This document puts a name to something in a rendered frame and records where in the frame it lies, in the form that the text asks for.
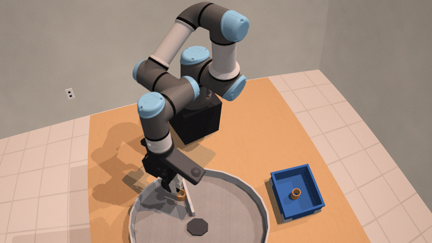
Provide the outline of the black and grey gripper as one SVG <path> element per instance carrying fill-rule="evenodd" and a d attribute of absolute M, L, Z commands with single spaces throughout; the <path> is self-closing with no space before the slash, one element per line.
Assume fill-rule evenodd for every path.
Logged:
<path fill-rule="evenodd" d="M 183 177 L 159 159 L 168 156 L 174 150 L 174 140 L 172 137 L 171 140 L 171 147 L 163 153 L 154 153 L 150 151 L 147 147 L 145 138 L 143 138 L 140 142 L 141 145 L 145 146 L 147 150 L 145 157 L 142 159 L 142 164 L 145 168 L 145 171 L 155 178 L 162 178 L 161 180 L 157 179 L 158 183 L 160 183 L 161 186 L 169 193 L 176 196 L 181 190 Z M 176 184 L 176 188 L 174 184 Z"/>

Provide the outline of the blue plastic crate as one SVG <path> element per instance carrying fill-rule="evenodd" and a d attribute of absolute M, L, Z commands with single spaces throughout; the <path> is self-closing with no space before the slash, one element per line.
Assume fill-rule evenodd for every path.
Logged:
<path fill-rule="evenodd" d="M 270 174 L 269 183 L 276 197 L 282 223 L 319 213 L 322 211 L 322 207 L 325 207 L 309 164 L 271 172 Z M 301 191 L 296 200 L 291 198 L 293 189 L 300 189 Z"/>

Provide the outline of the bronze bushing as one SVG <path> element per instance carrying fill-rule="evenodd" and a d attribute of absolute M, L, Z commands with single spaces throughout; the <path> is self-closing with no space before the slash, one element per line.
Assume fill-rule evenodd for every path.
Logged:
<path fill-rule="evenodd" d="M 294 195 L 294 193 L 297 193 L 298 195 Z M 300 194 L 301 194 L 300 189 L 293 189 L 293 191 L 291 193 L 291 198 L 294 199 L 294 200 L 296 200 L 296 199 L 299 198 Z"/>
<path fill-rule="evenodd" d="M 179 196 L 179 194 L 184 194 L 183 196 Z M 179 191 L 179 193 L 176 195 L 177 196 L 177 199 L 179 200 L 179 201 L 184 201 L 184 200 L 186 200 L 186 198 L 187 198 L 187 196 L 186 196 L 186 192 L 185 192 L 185 190 L 183 190 L 183 189 L 181 189 L 180 191 Z"/>

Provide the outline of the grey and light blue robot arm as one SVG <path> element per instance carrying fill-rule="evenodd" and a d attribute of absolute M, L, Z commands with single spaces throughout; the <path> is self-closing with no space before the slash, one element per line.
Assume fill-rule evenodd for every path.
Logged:
<path fill-rule="evenodd" d="M 198 27 L 209 30 L 212 58 L 207 48 L 192 46 L 181 54 L 181 78 L 168 73 L 182 45 Z M 147 60 L 138 62 L 133 78 L 148 89 L 137 102 L 137 111 L 147 147 L 163 153 L 171 145 L 168 121 L 182 109 L 198 110 L 211 101 L 212 92 L 227 101 L 236 99 L 246 84 L 236 62 L 237 43 L 244 39 L 249 20 L 236 11 L 211 2 L 185 9 Z M 164 164 L 197 185 L 206 170 L 174 147 Z"/>

